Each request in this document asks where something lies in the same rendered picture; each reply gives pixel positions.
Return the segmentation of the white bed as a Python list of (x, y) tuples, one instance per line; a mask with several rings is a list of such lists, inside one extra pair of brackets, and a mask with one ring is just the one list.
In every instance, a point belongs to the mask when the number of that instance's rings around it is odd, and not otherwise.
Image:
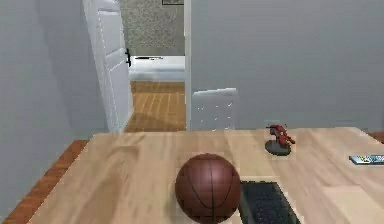
[(132, 56), (128, 67), (132, 81), (184, 82), (184, 56)]

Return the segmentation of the brown basketball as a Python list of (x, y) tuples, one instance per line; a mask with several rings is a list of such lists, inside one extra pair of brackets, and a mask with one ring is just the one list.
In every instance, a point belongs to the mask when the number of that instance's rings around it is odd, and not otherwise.
[(220, 224), (240, 203), (240, 176), (224, 157), (199, 154), (187, 160), (175, 180), (181, 210), (198, 224)]

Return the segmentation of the light wooden table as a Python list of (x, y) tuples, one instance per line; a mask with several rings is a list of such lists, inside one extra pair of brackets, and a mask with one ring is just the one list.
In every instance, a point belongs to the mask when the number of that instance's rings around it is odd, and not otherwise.
[(28, 224), (194, 224), (174, 182), (192, 156), (225, 157), (248, 181), (279, 184), (301, 224), (384, 224), (384, 166), (352, 155), (384, 145), (354, 127), (290, 130), (287, 157), (265, 149), (267, 130), (97, 134)]

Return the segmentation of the red statue on dark base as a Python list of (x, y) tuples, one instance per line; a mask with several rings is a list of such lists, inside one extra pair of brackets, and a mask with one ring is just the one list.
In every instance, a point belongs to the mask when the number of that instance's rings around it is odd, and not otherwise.
[(288, 156), (291, 153), (291, 145), (295, 144), (295, 140), (287, 133), (287, 129), (281, 125), (272, 124), (267, 126), (274, 140), (268, 140), (265, 143), (265, 149), (272, 155)]

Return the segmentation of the white room door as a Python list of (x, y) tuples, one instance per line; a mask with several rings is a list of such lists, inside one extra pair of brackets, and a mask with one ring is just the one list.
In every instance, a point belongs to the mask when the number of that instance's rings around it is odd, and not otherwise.
[(108, 129), (123, 132), (134, 107), (119, 0), (82, 1)]

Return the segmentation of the black keyboard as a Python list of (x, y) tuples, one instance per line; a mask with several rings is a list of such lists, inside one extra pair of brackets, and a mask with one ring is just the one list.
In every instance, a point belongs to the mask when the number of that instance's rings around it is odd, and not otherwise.
[(301, 224), (276, 182), (242, 181), (242, 224)]

